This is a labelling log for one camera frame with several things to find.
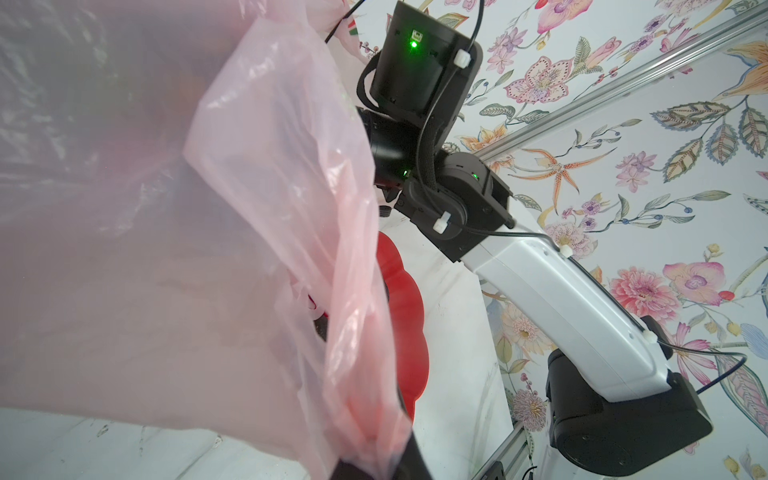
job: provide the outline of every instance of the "orange starfish-shaped flower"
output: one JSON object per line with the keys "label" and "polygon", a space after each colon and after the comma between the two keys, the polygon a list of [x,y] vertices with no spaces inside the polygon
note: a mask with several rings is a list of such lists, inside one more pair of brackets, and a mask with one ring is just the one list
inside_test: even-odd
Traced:
{"label": "orange starfish-shaped flower", "polygon": [[529,151],[534,154],[542,154],[545,156],[545,158],[537,158],[538,164],[542,167],[546,167],[548,171],[546,173],[543,173],[541,175],[535,175],[533,177],[520,177],[518,175],[512,175],[515,178],[522,178],[523,180],[544,180],[545,178],[553,177],[554,176],[554,193],[552,194],[552,203],[554,204],[554,212],[558,212],[558,197],[560,196],[560,185],[562,184],[563,179],[567,181],[569,184],[573,185],[573,188],[576,189],[578,192],[578,185],[574,180],[571,178],[571,175],[568,174],[569,170],[574,170],[575,168],[579,167],[585,167],[589,164],[593,164],[594,162],[600,160],[601,158],[605,157],[612,151],[616,150],[615,148],[605,154],[600,155],[599,157],[591,158],[590,160],[585,160],[581,162],[574,162],[572,164],[561,164],[557,161],[549,152],[546,150],[537,150],[535,148],[527,149],[523,148],[524,151]]}

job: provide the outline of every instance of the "orange flower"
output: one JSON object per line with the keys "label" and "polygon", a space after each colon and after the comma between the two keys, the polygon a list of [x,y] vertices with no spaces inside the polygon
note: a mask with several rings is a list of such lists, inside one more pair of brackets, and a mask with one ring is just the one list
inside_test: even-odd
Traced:
{"label": "orange flower", "polygon": [[504,124],[499,125],[492,131],[486,128],[480,127],[480,133],[477,138],[475,137],[458,137],[462,142],[462,145],[471,152],[479,151],[483,147],[501,140],[507,134],[507,126]]}

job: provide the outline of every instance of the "wall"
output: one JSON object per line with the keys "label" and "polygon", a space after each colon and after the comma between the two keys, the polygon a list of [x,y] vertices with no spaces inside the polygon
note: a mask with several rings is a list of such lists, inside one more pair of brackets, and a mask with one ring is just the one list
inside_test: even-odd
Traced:
{"label": "wall", "polygon": [[[408,0],[469,36],[477,0]],[[759,0],[485,0],[485,49],[446,147],[477,151],[694,40]],[[363,54],[384,44],[393,0],[356,16]]]}
{"label": "wall", "polygon": [[[678,346],[739,351],[746,367],[701,395],[714,433],[635,478],[766,477],[768,32],[753,31],[493,164],[540,225],[632,313]],[[516,419],[545,442],[554,346],[488,288]],[[731,363],[675,353],[694,388]],[[535,449],[535,457],[541,448]]]}

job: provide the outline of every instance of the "translucent plastic bag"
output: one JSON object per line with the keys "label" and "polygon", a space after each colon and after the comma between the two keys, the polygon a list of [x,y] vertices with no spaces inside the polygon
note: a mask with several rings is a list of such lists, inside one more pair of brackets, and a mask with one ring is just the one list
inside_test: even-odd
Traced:
{"label": "translucent plastic bag", "polygon": [[4,12],[0,406],[387,477],[410,423],[373,163],[315,32],[346,5],[128,3]]}

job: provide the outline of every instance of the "yellow flower bud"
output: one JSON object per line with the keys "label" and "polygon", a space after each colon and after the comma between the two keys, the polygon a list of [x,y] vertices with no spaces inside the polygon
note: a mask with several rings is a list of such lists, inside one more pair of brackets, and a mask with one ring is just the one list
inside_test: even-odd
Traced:
{"label": "yellow flower bud", "polygon": [[752,465],[752,478],[757,480],[758,478],[768,477],[766,470],[760,465]]}
{"label": "yellow flower bud", "polygon": [[731,457],[726,457],[725,460],[723,460],[723,464],[725,464],[725,468],[728,469],[728,472],[731,472],[734,475],[739,472],[739,464]]}
{"label": "yellow flower bud", "polygon": [[738,323],[728,322],[728,326],[726,326],[729,332],[731,332],[735,336],[741,335],[741,327]]}

